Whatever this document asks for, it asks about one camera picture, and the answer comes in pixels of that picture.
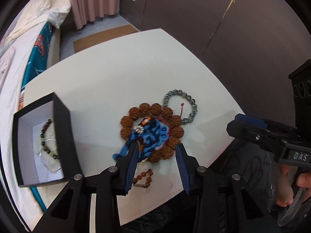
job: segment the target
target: human hand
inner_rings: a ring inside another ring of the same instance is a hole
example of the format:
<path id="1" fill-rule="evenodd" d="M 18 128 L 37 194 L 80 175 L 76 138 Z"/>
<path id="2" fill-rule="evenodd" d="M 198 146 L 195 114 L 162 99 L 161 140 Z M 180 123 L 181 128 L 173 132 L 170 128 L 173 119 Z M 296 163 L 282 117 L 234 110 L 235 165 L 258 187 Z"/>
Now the human hand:
<path id="1" fill-rule="evenodd" d="M 277 189 L 276 189 L 276 204 L 281 207 L 286 207 L 293 203 L 293 190 L 288 181 L 288 173 L 290 171 L 289 165 L 278 164 L 281 176 L 277 177 Z M 301 188 L 306 188 L 304 194 L 304 200 L 310 198 L 311 196 L 311 172 L 302 173 L 297 178 L 297 186 Z"/>

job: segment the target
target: small brown bracelet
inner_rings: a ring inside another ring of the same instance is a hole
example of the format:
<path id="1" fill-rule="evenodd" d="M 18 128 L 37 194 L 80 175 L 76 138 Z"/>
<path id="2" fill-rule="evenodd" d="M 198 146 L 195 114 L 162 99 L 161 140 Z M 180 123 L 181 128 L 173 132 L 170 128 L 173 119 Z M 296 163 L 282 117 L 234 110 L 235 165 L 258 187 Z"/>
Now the small brown bracelet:
<path id="1" fill-rule="evenodd" d="M 149 175 L 149 177 L 146 178 L 145 184 L 137 184 L 138 181 L 140 181 L 143 177 L 146 177 L 147 175 Z M 141 174 L 137 175 L 137 177 L 134 178 L 133 180 L 134 186 L 143 187 L 143 188 L 149 187 L 150 183 L 152 182 L 152 179 L 151 179 L 152 175 L 153 175 L 153 172 L 151 169 L 149 169 L 147 172 L 142 172 Z"/>

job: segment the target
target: knotted blue rope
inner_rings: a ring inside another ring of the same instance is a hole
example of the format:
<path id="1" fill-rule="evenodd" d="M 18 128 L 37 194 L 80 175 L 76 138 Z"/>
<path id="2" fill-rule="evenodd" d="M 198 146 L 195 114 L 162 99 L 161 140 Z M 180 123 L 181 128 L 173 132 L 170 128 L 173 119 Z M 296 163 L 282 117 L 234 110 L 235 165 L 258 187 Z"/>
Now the knotted blue rope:
<path id="1" fill-rule="evenodd" d="M 120 157 L 125 156 L 131 144 L 142 138 L 144 146 L 138 159 L 138 162 L 141 162 L 148 158 L 156 147 L 161 146 L 169 138 L 168 131 L 169 129 L 166 125 L 162 125 L 158 120 L 152 119 L 144 126 L 143 133 L 139 134 L 132 130 L 120 153 L 115 153 L 112 157 L 117 161 Z"/>

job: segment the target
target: screw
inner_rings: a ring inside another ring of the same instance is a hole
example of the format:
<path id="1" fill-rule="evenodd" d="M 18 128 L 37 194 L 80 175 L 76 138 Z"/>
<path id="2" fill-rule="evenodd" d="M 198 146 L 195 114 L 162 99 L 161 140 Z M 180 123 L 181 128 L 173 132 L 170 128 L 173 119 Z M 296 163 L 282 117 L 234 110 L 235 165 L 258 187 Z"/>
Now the screw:
<path id="1" fill-rule="evenodd" d="M 74 180 L 81 180 L 82 177 L 83 177 L 82 174 L 78 173 L 73 178 L 74 178 Z"/>
<path id="2" fill-rule="evenodd" d="M 204 166 L 199 166 L 199 167 L 197 168 L 197 171 L 198 171 L 198 172 L 205 172 L 205 171 L 206 171 L 206 168 L 205 168 Z"/>
<path id="3" fill-rule="evenodd" d="M 233 178 L 234 180 L 240 180 L 240 179 L 241 179 L 241 176 L 238 175 L 237 173 L 234 173 L 234 174 L 232 175 L 232 178 Z"/>
<path id="4" fill-rule="evenodd" d="M 111 166 L 108 168 L 109 172 L 116 172 L 118 170 L 118 168 L 116 166 Z"/>

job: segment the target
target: white table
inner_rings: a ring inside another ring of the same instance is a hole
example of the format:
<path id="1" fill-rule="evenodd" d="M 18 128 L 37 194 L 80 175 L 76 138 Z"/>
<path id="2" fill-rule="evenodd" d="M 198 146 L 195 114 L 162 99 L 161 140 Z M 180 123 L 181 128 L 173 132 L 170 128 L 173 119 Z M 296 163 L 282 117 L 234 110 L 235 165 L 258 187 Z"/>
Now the white table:
<path id="1" fill-rule="evenodd" d="M 71 111 L 79 161 L 84 175 L 90 176 L 115 164 L 112 154 L 124 144 L 119 135 L 122 116 L 144 102 L 162 103 L 173 89 L 187 92 L 197 102 L 198 114 L 184 126 L 181 142 L 188 154 L 208 167 L 233 140 L 227 123 L 242 110 L 211 71 L 161 29 L 116 38 L 62 60 L 27 84 L 24 105 L 56 92 Z M 180 114 L 181 102 L 183 117 L 188 117 L 190 106 L 183 98 L 172 97 L 169 106 Z M 140 173 L 149 166 L 139 167 Z M 175 156 L 151 167 L 149 188 L 133 187 L 126 197 L 118 197 L 121 225 L 183 190 Z M 63 186 L 38 188 L 46 205 Z"/>

